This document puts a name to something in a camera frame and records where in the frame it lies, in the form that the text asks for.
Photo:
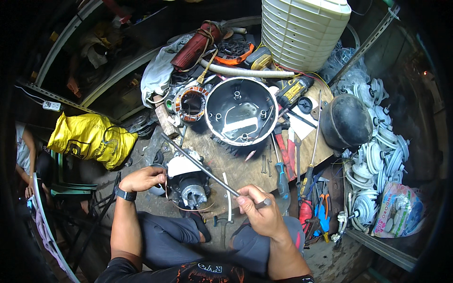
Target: plastic bag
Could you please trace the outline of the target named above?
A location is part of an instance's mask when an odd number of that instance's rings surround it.
[[[371,235],[398,238],[419,232],[424,221],[424,206],[411,189],[402,184],[387,182],[381,210]]]
[[[66,117],[63,112],[57,120],[47,148],[62,154],[69,153],[80,159],[95,159],[106,169],[113,169],[129,155],[138,134],[130,134],[126,129],[118,127],[106,131],[110,126],[113,124],[104,116],[83,114]]]

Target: hammer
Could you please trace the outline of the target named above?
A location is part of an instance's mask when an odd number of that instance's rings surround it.
[[[217,218],[217,216],[214,216],[214,227],[217,227],[217,224],[220,224],[222,226],[222,231],[220,233],[220,241],[223,244],[223,249],[226,249],[225,230],[226,230],[227,223],[233,223],[233,220],[228,221],[227,218]]]

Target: red angle grinder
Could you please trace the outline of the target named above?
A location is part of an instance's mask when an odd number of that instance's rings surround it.
[[[225,33],[226,21],[214,22],[206,20],[196,31],[195,35],[184,45],[184,47],[171,60],[176,70],[186,70],[191,63],[201,58],[208,46],[218,43]]]

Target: black t-shirt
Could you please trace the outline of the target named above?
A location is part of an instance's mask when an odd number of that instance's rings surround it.
[[[96,279],[104,282],[157,282],[157,283],[266,283],[272,282],[252,276],[243,268],[229,264],[196,262],[158,271],[138,272],[125,258],[112,259],[107,268]],[[281,283],[311,283],[313,278],[301,277],[279,280]]]

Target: yellow sack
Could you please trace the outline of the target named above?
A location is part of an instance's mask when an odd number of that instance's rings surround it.
[[[105,168],[113,169],[129,155],[138,138],[124,128],[112,127],[107,117],[83,114],[66,117],[61,114],[47,148],[58,153],[69,153],[80,159],[96,159]]]

